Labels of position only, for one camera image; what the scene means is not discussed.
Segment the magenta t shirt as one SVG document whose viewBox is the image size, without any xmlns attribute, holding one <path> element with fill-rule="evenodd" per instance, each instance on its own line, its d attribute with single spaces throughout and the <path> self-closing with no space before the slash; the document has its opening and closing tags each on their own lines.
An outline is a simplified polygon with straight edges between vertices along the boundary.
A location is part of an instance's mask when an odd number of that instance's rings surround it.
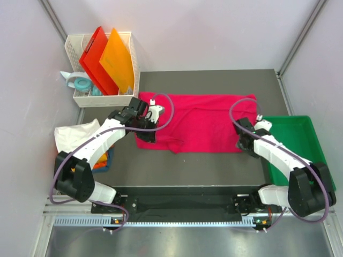
<svg viewBox="0 0 343 257">
<path fill-rule="evenodd" d="M 238 135 L 232 118 L 248 118 L 254 124 L 257 117 L 254 95 L 170 95 L 169 98 L 142 92 L 145 102 L 155 99 L 165 108 L 156 132 L 156 142 L 136 140 L 137 146 L 148 150 L 168 150 L 179 153 L 239 153 Z"/>
</svg>

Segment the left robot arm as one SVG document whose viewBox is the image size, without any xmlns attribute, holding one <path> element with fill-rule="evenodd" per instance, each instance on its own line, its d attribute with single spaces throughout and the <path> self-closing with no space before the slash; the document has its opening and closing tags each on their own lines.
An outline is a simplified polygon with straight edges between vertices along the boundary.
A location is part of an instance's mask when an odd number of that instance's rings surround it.
<svg viewBox="0 0 343 257">
<path fill-rule="evenodd" d="M 114 110 L 84 143 L 55 159 L 54 189 L 78 202 L 102 202 L 109 212 L 121 208 L 121 198 L 114 188 L 98 183 L 93 168 L 99 158 L 129 132 L 146 142 L 155 142 L 155 129 L 164 108 L 154 99 L 144 102 L 133 97 L 127 107 Z"/>
</svg>

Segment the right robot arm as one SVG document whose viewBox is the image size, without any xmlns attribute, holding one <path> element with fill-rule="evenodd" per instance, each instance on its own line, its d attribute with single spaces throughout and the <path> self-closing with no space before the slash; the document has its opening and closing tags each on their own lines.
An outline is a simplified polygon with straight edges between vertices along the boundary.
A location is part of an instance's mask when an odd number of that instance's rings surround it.
<svg viewBox="0 0 343 257">
<path fill-rule="evenodd" d="M 288 182 L 286 186 L 260 186 L 250 198 L 253 210 L 261 212 L 269 205 L 276 205 L 304 218 L 336 204 L 331 174 L 324 162 L 312 162 L 289 150 L 271 134 L 272 124 L 265 119 L 252 125 L 248 118 L 241 118 L 233 125 L 238 148 L 254 158 L 267 160 Z"/>
</svg>

